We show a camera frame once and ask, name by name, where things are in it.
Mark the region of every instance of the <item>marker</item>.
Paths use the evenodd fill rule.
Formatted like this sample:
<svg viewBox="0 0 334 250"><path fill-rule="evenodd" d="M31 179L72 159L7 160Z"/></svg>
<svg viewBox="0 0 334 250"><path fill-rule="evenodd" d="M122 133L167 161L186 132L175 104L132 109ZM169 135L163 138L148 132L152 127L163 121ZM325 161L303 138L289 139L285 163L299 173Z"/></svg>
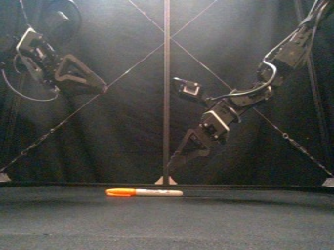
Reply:
<svg viewBox="0 0 334 250"><path fill-rule="evenodd" d="M131 196L165 196L179 197L183 192L178 190L150 190L134 188L114 188L106 190L107 196L112 197L131 197Z"/></svg>

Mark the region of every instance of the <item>metal bar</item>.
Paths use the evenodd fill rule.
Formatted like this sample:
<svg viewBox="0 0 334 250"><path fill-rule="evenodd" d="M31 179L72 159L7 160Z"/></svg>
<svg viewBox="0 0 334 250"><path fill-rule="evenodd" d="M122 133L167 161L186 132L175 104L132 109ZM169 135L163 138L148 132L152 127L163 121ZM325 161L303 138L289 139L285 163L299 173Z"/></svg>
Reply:
<svg viewBox="0 0 334 250"><path fill-rule="evenodd" d="M301 0L295 0L295 9L297 9L298 21L302 22L305 18L305 12L303 12L303 4ZM315 106L315 111L317 111L319 137L321 137L321 144L322 144L322 149L325 153L325 162L326 162L326 165L333 170L333 166L334 166L333 156L334 155L330 149L329 128L326 125L326 119L325 119L326 117L325 117L325 111L323 111L323 106L322 106L322 98L319 94L317 73L315 73L314 60L313 60L311 54L309 54L309 58L306 59L306 67L307 67L309 82L310 82L310 89L313 93L314 106Z"/></svg>
<svg viewBox="0 0 334 250"><path fill-rule="evenodd" d="M170 185L170 74L171 74L171 3L165 0L165 97L163 97L163 185Z"/></svg>

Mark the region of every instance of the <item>metal pole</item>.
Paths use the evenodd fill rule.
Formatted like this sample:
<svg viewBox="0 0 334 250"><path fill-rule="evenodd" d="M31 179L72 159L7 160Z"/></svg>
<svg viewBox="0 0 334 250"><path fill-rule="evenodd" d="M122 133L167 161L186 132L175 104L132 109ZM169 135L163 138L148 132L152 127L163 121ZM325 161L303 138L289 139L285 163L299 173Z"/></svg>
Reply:
<svg viewBox="0 0 334 250"><path fill-rule="evenodd" d="M303 12L303 5L302 5L301 0L295 0L295 8L297 8L298 21L302 22L305 18L305 12ZM326 161L326 165L333 170L334 161L333 161L333 152L330 149L329 129L326 125L322 99L321 99L321 94L319 94L319 89L318 89L318 81L317 81L315 67L314 67L311 54L309 55L309 58L306 59L306 67L307 67L310 89L313 93L313 99L314 99L314 105L315 105L315 111L317 111L317 117L318 117L319 136L321 136L322 149L325 153L325 161Z"/></svg>
<svg viewBox="0 0 334 250"><path fill-rule="evenodd" d="M171 3L165 0L165 97L163 97L163 185L170 185L170 59L171 59Z"/></svg>

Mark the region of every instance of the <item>black cable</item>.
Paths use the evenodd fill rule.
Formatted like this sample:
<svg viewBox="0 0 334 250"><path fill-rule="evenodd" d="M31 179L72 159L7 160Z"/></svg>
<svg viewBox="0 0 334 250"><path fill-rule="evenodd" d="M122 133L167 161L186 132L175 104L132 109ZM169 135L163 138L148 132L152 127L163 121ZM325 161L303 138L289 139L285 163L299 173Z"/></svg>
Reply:
<svg viewBox="0 0 334 250"><path fill-rule="evenodd" d="M54 98L51 98L51 99L36 99L36 98L32 98L32 97L26 96L23 93L20 93L20 92L15 89L15 87L12 86L12 84L11 84L8 78L7 78L7 74L6 74L6 70L4 70L4 69L2 69L2 74L3 74L3 78L4 78L4 81L6 81L6 84L7 84L8 88L10 88L22 98L28 99L28 100L35 101L35 102L50 102L50 101L56 100L56 98L58 98L58 96L59 96L59 89L58 89L56 87L55 87L55 97L54 97Z"/></svg>

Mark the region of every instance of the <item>dark gray floor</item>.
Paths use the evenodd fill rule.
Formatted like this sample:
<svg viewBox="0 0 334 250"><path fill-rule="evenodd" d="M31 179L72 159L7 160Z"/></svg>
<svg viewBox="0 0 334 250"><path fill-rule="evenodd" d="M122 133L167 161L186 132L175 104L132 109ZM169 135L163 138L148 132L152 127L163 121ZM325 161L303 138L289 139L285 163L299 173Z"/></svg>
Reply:
<svg viewBox="0 0 334 250"><path fill-rule="evenodd" d="M106 187L2 187L0 249L333 249L334 196L189 190L110 198Z"/></svg>

